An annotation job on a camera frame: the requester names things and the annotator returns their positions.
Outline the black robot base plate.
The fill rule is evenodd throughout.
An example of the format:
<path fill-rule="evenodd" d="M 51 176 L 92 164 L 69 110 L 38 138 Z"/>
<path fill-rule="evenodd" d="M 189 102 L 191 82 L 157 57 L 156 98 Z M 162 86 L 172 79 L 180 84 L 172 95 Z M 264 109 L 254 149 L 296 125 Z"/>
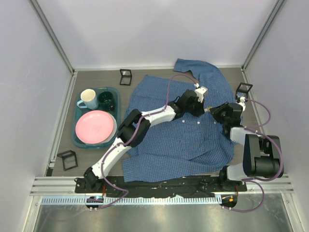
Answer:
<path fill-rule="evenodd" d="M 193 175 L 161 182 L 125 182 L 123 176 L 109 176 L 107 179 L 113 186 L 127 189 L 128 198 L 184 198 L 213 197 L 216 192 L 246 192 L 247 186 L 237 181 L 221 181 L 217 176 Z M 108 185 L 103 179 L 96 182 L 92 188 L 83 178 L 76 178 L 75 193 L 91 193 L 101 196 L 119 198 L 123 192 Z"/>

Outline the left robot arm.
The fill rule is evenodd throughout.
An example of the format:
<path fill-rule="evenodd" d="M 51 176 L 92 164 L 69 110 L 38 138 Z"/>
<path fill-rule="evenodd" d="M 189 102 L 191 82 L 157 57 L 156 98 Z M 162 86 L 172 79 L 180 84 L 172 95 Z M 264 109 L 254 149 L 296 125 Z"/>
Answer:
<path fill-rule="evenodd" d="M 101 159 L 89 167 L 80 184 L 85 190 L 98 192 L 102 188 L 102 180 L 110 169 L 130 149 L 139 145 L 149 128 L 161 123 L 171 122 L 189 113 L 199 117 L 205 113 L 204 97 L 206 87 L 197 87 L 195 90 L 186 90 L 174 101 L 166 103 L 163 107 L 148 112 L 135 109 L 129 113 L 118 128 L 118 134 L 112 146 Z"/>

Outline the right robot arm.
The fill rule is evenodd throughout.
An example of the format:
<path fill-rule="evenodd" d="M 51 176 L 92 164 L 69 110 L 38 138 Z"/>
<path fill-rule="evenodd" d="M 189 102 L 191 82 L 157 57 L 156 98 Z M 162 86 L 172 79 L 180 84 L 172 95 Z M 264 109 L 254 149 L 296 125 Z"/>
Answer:
<path fill-rule="evenodd" d="M 223 135 L 243 146 L 242 162 L 219 172 L 216 184 L 222 191 L 234 191 L 243 180 L 270 181 L 284 173 L 280 139 L 248 130 L 241 125 L 244 103 L 224 103 L 210 109 L 216 122 L 223 126 Z"/>

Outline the blue plaid shirt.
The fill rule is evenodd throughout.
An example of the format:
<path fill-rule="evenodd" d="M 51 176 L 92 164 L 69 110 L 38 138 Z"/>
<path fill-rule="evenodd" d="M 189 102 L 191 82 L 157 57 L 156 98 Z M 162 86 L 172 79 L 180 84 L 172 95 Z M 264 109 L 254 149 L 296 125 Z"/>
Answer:
<path fill-rule="evenodd" d="M 208 89 L 205 108 L 235 102 L 231 86 L 216 66 L 179 59 L 174 70 L 191 72 Z M 191 83 L 146 75 L 131 94 L 127 112 L 158 109 L 188 89 L 193 89 Z M 223 135 L 222 125 L 214 122 L 210 113 L 199 117 L 186 113 L 151 127 L 143 141 L 129 150 L 129 158 L 123 160 L 124 180 L 159 182 L 222 169 L 233 159 L 235 144 Z"/>

